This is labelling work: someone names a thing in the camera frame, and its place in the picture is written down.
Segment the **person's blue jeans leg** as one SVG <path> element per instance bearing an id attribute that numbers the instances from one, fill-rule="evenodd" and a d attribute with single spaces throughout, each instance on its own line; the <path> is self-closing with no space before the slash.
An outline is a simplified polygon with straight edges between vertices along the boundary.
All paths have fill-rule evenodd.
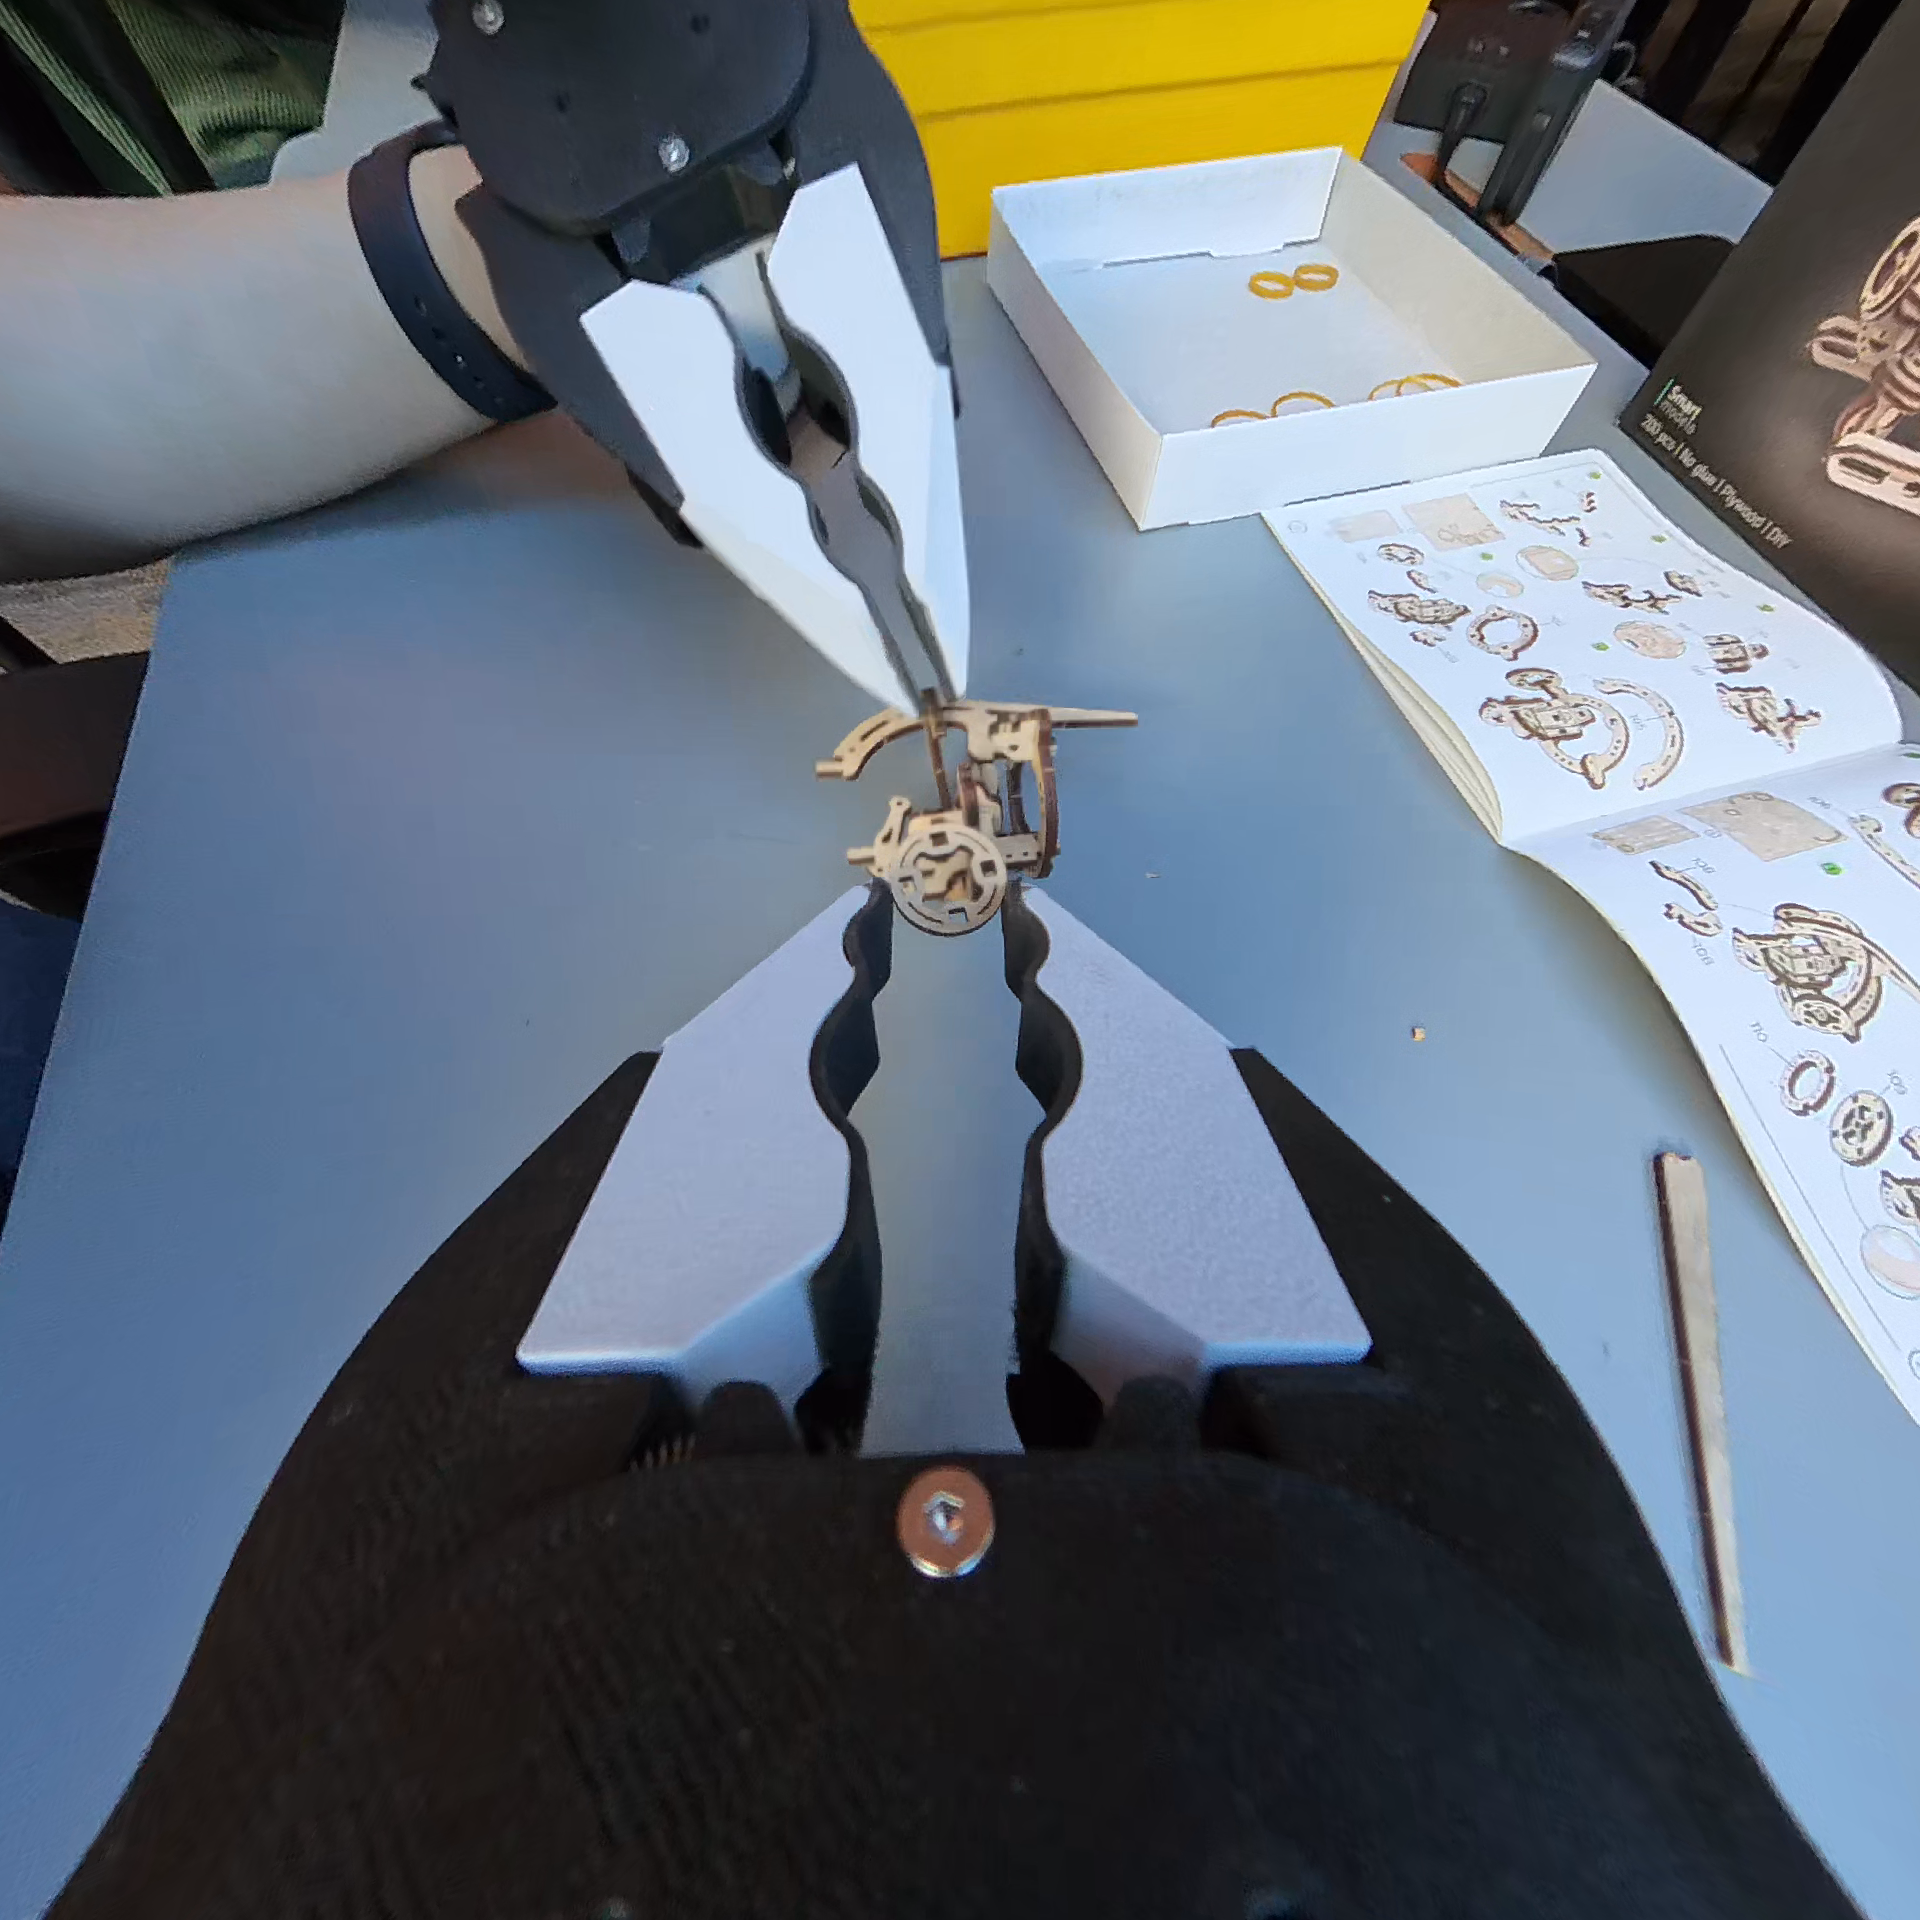
<path id="1" fill-rule="evenodd" d="M 79 923 L 0 903 L 0 1216 L 10 1206 Z"/>

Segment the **dark brown seat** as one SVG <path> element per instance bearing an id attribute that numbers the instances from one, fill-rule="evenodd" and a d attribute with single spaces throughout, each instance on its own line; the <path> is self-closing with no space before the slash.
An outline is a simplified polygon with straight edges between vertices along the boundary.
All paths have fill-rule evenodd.
<path id="1" fill-rule="evenodd" d="M 151 652 L 7 658 L 0 674 L 0 889 L 79 921 L 100 875 Z"/>

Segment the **small wooden model assembly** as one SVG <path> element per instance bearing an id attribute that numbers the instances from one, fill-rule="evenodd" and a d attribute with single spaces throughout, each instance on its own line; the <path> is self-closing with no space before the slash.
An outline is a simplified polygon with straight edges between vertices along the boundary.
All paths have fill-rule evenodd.
<path id="1" fill-rule="evenodd" d="M 1059 862 L 1059 734 L 1046 705 L 885 705 L 813 777 L 855 779 L 911 734 L 930 743 L 945 805 L 890 795 L 853 867 L 874 875 L 911 923 L 965 936 L 1003 914 L 1010 879 L 1046 879 Z"/>

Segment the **black product box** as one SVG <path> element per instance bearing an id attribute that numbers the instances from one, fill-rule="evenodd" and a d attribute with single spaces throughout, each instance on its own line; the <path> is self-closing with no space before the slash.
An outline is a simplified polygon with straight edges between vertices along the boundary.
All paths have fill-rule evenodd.
<path id="1" fill-rule="evenodd" d="M 1622 429 L 1920 680 L 1920 3 L 1899 3 Z"/>

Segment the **open instruction booklet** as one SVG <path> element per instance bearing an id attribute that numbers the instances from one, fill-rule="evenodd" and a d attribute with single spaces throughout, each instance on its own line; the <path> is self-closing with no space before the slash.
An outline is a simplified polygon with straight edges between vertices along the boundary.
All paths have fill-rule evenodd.
<path id="1" fill-rule="evenodd" d="M 1786 1237 L 1920 1412 L 1920 759 L 1886 673 L 1605 451 L 1267 532 L 1481 827 L 1673 998 Z"/>

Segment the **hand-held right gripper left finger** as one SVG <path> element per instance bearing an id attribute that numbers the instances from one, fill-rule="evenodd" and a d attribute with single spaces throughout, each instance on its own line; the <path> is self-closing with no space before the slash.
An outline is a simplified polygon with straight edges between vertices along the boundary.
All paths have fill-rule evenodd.
<path id="1" fill-rule="evenodd" d="M 853 1111 L 877 1068 L 890 921 L 885 887 L 845 889 L 664 1034 L 518 1368 L 645 1368 L 691 1404 L 759 1383 L 808 1444 L 864 1440 L 877 1222 Z"/>

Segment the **white cardboard box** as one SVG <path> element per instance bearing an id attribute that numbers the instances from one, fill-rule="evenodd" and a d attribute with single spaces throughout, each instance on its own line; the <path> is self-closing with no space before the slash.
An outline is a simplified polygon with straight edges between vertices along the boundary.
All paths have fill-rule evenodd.
<path id="1" fill-rule="evenodd" d="M 1246 289 L 1303 257 L 1342 283 Z M 1596 375 L 1543 308 L 1349 148 L 996 187 L 989 289 L 1143 532 L 1526 462 Z M 1403 369 L 1465 386 L 1366 403 Z M 1291 386 L 1342 412 L 1209 429 Z"/>

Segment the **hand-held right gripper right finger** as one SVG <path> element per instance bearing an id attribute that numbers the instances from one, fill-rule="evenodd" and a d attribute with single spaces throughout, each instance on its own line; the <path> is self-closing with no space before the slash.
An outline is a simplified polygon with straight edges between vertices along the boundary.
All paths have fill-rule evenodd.
<path id="1" fill-rule="evenodd" d="M 1128 1383 L 1355 1362 L 1370 1331 L 1234 1043 L 1039 889 L 1005 903 L 1016 1083 L 1016 1440 L 1085 1444 Z"/>

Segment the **yellow plastic bin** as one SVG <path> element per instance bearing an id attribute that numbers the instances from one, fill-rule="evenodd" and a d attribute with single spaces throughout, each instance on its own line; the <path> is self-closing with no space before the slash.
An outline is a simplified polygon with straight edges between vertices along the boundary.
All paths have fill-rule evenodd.
<path id="1" fill-rule="evenodd" d="M 1267 148 L 1366 148 L 1429 0 L 855 0 L 901 84 L 945 255 L 989 188 Z"/>

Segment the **dark flat object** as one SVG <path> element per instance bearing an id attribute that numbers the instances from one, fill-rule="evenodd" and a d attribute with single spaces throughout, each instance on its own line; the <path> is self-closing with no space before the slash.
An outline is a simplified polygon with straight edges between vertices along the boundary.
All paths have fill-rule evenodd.
<path id="1" fill-rule="evenodd" d="M 1731 255 L 1738 245 L 1710 232 L 1564 246 L 1548 255 L 1543 283 L 1581 308 L 1623 360 L 1653 369 Z"/>

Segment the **black electronic device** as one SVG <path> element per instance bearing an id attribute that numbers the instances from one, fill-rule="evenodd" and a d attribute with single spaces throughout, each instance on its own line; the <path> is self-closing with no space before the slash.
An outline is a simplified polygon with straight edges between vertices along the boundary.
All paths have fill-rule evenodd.
<path id="1" fill-rule="evenodd" d="M 1437 188 L 1476 224 L 1513 224 L 1583 90 L 1608 74 L 1629 0 L 1465 0 L 1437 3 L 1394 123 L 1437 134 Z M 1446 175 L 1465 137 L 1499 143 L 1476 204 Z"/>

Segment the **person's green shirt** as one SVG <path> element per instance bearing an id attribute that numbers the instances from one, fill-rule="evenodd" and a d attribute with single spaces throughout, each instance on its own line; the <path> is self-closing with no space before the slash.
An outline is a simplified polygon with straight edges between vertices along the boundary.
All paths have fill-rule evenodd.
<path id="1" fill-rule="evenodd" d="M 342 0 L 7 0 L 0 179 L 22 196 L 259 187 L 326 123 Z"/>

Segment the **group of yellow rubber bands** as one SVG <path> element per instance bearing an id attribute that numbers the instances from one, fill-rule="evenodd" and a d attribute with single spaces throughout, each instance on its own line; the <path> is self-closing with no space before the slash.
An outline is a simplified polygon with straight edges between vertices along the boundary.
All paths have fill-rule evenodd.
<path id="1" fill-rule="evenodd" d="M 1258 301 L 1297 301 L 1297 292 L 1332 292 L 1337 283 L 1342 283 L 1342 274 L 1332 257 L 1303 257 L 1291 274 L 1247 274 L 1246 289 Z M 1403 369 L 1403 375 L 1370 381 L 1366 403 L 1370 400 L 1409 400 L 1409 390 L 1460 390 L 1460 386 L 1465 386 L 1465 375 L 1454 375 L 1454 369 Z M 1258 412 L 1258 403 L 1216 412 L 1209 429 L 1277 419 L 1277 416 L 1303 416 L 1303 412 L 1342 412 L 1342 400 L 1332 400 L 1321 386 L 1291 386 L 1267 412 Z"/>

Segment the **flat wooden stick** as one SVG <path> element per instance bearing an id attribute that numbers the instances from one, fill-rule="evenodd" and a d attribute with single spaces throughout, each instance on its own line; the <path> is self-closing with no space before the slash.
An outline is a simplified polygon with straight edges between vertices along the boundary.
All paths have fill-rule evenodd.
<path id="1" fill-rule="evenodd" d="M 1738 1525 L 1738 1466 L 1724 1416 L 1724 1356 L 1720 1356 L 1720 1266 L 1710 1266 L 1710 1196 L 1705 1168 L 1683 1153 L 1653 1154 L 1660 1241 L 1668 1241 L 1668 1302 L 1673 1348 L 1691 1416 L 1695 1463 L 1695 1525 L 1710 1601 L 1720 1663 L 1751 1678 L 1746 1657 L 1746 1601 L 1739 1601 L 1739 1525 Z"/>

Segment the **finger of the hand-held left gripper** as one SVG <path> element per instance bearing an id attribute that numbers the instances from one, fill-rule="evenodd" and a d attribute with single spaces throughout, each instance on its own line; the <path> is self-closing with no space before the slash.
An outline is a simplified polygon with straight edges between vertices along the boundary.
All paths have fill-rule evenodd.
<path id="1" fill-rule="evenodd" d="M 911 698 L 965 696 L 970 565 L 952 443 L 952 369 L 930 352 L 890 232 L 853 160 L 798 187 L 772 245 L 772 308 L 793 360 L 845 416 L 845 454 L 813 482 L 828 563 L 877 616 L 877 658 Z"/>
<path id="2" fill-rule="evenodd" d="M 915 709 L 921 696 L 865 593 L 828 563 L 806 483 L 744 419 L 744 360 L 721 308 L 698 289 L 621 283 L 584 311 L 584 334 L 651 440 L 698 541 L 855 688 Z"/>

